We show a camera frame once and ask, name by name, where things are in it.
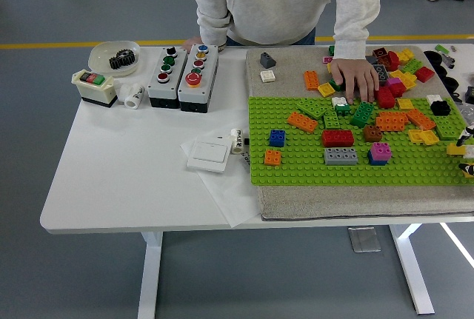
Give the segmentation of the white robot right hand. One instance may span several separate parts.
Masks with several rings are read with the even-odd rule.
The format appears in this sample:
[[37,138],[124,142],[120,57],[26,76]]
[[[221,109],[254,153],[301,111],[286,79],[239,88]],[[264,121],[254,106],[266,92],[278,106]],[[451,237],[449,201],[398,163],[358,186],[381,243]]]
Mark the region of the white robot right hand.
[[[473,125],[471,124],[461,132],[458,140],[456,142],[457,147],[462,147],[469,138],[473,137]],[[473,145],[467,146],[467,153],[465,154],[464,158],[473,158]],[[458,168],[467,176],[473,176],[473,164],[469,164],[467,162],[460,163]]]

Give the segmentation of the person's right hand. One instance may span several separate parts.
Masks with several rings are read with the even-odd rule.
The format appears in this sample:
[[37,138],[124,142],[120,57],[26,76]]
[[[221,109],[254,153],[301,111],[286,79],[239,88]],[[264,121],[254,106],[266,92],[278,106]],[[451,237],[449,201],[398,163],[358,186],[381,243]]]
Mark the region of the person's right hand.
[[195,37],[192,37],[192,38],[189,38],[187,40],[185,40],[182,45],[181,45],[181,48],[186,50],[188,53],[191,51],[193,45],[195,44],[203,44],[203,41],[201,40],[201,37],[200,36],[195,36]]

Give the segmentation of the person's left hand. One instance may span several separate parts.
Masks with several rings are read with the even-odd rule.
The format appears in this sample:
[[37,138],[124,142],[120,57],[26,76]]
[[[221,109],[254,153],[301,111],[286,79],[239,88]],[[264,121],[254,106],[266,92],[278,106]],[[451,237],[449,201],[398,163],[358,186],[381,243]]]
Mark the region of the person's left hand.
[[337,85],[345,82],[345,98],[349,104],[353,103],[356,90],[362,101],[374,102],[379,79],[375,68],[367,60],[333,59],[330,72]]

